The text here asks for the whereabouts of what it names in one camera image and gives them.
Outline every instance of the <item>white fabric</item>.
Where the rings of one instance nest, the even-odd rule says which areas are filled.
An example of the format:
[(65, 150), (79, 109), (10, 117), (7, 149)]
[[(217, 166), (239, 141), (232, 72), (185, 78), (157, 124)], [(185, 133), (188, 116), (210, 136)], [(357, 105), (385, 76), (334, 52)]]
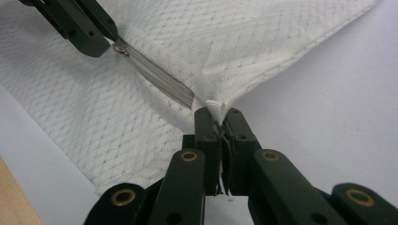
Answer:
[[(99, 2), (130, 45), (201, 101), (227, 110), (377, 1)], [(0, 83), (98, 193), (120, 182), (145, 188), (161, 178), (182, 134), (192, 132), (192, 111), (116, 52), (89, 58), (35, 9), (14, 0), (0, 4)]]
[(211, 116), (213, 116), (214, 120), (221, 126), (222, 120), (226, 116), (226, 113), (228, 113), (227, 109), (225, 108), (225, 104), (215, 100), (207, 100), (206, 107), (211, 113)]

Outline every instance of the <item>circular hole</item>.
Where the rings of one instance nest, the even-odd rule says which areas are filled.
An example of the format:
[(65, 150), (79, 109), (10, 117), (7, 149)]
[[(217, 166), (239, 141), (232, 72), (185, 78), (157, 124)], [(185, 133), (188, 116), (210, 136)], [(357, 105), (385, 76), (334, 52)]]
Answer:
[(239, 139), (239, 140), (246, 140), (247, 137), (246, 137), (245, 135), (239, 135), (239, 136), (237, 136), (237, 139)]
[(194, 158), (194, 157), (195, 157), (195, 155), (194, 155), (193, 153), (187, 153), (187, 154), (184, 156), (185, 159), (191, 159), (191, 158)]
[(124, 206), (135, 199), (135, 192), (132, 189), (121, 189), (111, 197), (111, 203), (115, 206)]
[(354, 189), (354, 188), (348, 189), (345, 192), (345, 195), (347, 196), (348, 199), (350, 199), (352, 202), (356, 204), (366, 207), (371, 207), (375, 205), (375, 200), (366, 192), (363, 192), (359, 189)]
[(128, 192), (123, 192), (116, 196), (116, 200), (119, 202), (124, 202), (125, 200), (127, 200), (130, 197), (131, 197), (131, 195)]
[(264, 151), (262, 156), (264, 159), (266, 159), (268, 161), (278, 161), (279, 160), (278, 154), (271, 152), (271, 151)]
[(182, 220), (182, 216), (177, 213), (171, 213), (167, 217), (167, 223), (168, 224), (179, 224)]
[(194, 152), (184, 152), (181, 154), (181, 159), (184, 161), (194, 161), (198, 158), (198, 155)]
[(312, 213), (311, 219), (316, 224), (328, 224), (328, 220), (325, 218), (325, 216), (318, 214), (318, 213)]

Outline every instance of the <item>white cloth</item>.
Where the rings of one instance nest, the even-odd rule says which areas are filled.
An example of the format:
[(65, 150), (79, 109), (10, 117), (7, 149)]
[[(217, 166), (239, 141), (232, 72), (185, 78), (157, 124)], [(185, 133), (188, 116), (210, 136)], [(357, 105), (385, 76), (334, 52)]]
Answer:
[[(131, 46), (226, 111), (377, 0), (99, 2)], [(116, 52), (80, 54), (18, 1), (0, 3), (0, 31), (0, 83), (98, 193), (164, 175), (192, 111)]]

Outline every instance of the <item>black mechanical part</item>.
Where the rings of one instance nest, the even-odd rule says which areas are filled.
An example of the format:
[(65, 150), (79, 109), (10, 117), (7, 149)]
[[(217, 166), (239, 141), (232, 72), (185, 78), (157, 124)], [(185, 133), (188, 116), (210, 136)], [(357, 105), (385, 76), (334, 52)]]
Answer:
[(176, 152), (164, 176), (149, 225), (202, 225), (205, 206), (205, 155)]
[(278, 224), (347, 224), (282, 153), (256, 151), (252, 173)]
[(206, 195), (218, 195), (222, 160), (222, 140), (218, 133), (217, 122), (207, 108), (195, 112), (195, 149), (206, 156), (205, 185)]
[(398, 210), (367, 187), (337, 185), (330, 202), (350, 224), (398, 224)]
[(222, 128), (225, 130), (222, 148), (222, 182), (232, 195), (248, 196), (252, 177), (250, 163), (253, 153), (262, 149), (242, 112), (231, 109)]
[(34, 6), (65, 39), (88, 56), (100, 57), (110, 47), (105, 37), (118, 37), (115, 22), (95, 0), (22, 0)]
[(134, 224), (144, 201), (142, 187), (133, 184), (111, 187), (91, 209), (84, 225)]
[[(208, 109), (197, 111), (195, 132), (184, 135), (184, 150), (174, 154), (164, 180), (145, 190), (141, 206), (130, 211), (133, 217), (119, 224), (203, 224), (205, 193), (218, 193), (221, 160), (223, 182), (233, 195), (249, 196), (255, 225), (398, 224), (397, 209), (370, 189), (343, 184), (329, 195), (313, 187), (282, 153), (258, 150), (260, 144), (235, 109), (222, 127)], [(115, 215), (115, 207), (107, 207)], [(90, 217), (93, 211), (110, 215), (97, 208)]]

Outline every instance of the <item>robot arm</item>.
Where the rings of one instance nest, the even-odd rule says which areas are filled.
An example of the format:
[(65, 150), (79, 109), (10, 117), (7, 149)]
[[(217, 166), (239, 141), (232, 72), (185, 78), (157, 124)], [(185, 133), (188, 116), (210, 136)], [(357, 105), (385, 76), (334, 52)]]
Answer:
[(65, 39), (88, 56), (100, 57), (116, 41), (117, 27), (96, 0), (20, 0), (35, 7)]

